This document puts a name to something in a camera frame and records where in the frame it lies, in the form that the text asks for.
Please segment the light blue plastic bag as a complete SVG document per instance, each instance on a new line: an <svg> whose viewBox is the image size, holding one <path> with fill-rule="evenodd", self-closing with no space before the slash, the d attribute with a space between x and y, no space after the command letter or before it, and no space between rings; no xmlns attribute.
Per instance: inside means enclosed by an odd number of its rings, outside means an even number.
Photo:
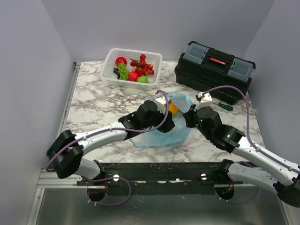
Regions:
<svg viewBox="0 0 300 225"><path fill-rule="evenodd" d="M130 139L130 142L136 148L166 146L176 147L181 146L187 140L191 132L191 128L186 127L183 113L186 113L190 109L192 100L190 96L176 91L168 92L167 96L180 110L172 116L175 127L168 133L162 133L158 130L154 130Z"/></svg>

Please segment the red fake peach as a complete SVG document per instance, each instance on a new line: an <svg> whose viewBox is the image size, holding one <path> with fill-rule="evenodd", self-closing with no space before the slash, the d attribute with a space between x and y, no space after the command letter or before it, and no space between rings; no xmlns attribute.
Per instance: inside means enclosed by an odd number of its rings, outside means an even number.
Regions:
<svg viewBox="0 0 300 225"><path fill-rule="evenodd" d="M139 78L139 74L137 72L135 72L135 71L129 72L129 74L128 74L129 81L136 82L138 78Z"/></svg>

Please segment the red fake cherry bunch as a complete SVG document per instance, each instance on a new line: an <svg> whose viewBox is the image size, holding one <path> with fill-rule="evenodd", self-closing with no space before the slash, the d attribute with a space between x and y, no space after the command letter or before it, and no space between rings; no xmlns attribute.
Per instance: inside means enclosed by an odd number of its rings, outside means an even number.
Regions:
<svg viewBox="0 0 300 225"><path fill-rule="evenodd" d="M136 67L135 72L139 76L143 75L154 75L153 64L148 64L146 62L146 55L141 54L138 59L130 59L130 66Z"/></svg>

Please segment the green fake grape bunch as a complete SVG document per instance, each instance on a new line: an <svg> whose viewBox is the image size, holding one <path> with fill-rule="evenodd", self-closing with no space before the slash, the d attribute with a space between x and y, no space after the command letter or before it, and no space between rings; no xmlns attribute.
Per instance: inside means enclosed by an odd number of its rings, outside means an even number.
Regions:
<svg viewBox="0 0 300 225"><path fill-rule="evenodd" d="M118 73L120 75L120 80L128 80L129 78L129 71L126 68L126 64L124 62L121 62L118 65Z"/></svg>

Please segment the dark purple fake grapes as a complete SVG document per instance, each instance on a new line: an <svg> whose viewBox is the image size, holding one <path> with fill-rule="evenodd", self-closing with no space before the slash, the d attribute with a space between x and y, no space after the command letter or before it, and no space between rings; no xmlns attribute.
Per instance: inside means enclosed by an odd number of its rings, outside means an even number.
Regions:
<svg viewBox="0 0 300 225"><path fill-rule="evenodd" d="M120 73L119 73L119 69L117 67L113 68L113 72L116 74L117 79L120 79Z"/></svg>

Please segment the red fake apple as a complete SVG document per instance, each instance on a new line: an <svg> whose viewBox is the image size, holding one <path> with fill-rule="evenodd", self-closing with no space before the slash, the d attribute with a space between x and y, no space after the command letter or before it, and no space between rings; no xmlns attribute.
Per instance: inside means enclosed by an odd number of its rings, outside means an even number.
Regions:
<svg viewBox="0 0 300 225"><path fill-rule="evenodd" d="M128 62L124 57L118 57L115 60L115 64L116 64L116 66L119 66L120 63L124 63L125 65L127 65Z"/></svg>

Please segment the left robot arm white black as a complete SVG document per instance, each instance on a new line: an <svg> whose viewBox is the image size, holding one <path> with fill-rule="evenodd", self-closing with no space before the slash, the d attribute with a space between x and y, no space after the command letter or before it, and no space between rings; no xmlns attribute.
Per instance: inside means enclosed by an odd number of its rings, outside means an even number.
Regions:
<svg viewBox="0 0 300 225"><path fill-rule="evenodd" d="M84 159L84 155L102 146L121 142L142 133L159 131L167 133L175 124L169 110L169 98L147 100L138 109L118 119L111 125L89 132L74 134L63 131L51 145L46 155L60 179L77 174L88 178L93 185L103 182L104 174L97 161Z"/></svg>

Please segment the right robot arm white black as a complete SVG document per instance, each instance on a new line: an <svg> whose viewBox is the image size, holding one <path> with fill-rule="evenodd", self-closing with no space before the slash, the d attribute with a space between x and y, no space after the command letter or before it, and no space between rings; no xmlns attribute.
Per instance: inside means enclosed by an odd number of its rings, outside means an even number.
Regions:
<svg viewBox="0 0 300 225"><path fill-rule="evenodd" d="M197 128L201 134L220 150L240 156L255 165L254 168L225 161L216 171L218 182L230 180L255 185L277 194L286 204L300 206L300 166L270 152L235 127L223 124L218 112L211 107L195 110L191 106L183 114L188 128Z"/></svg>

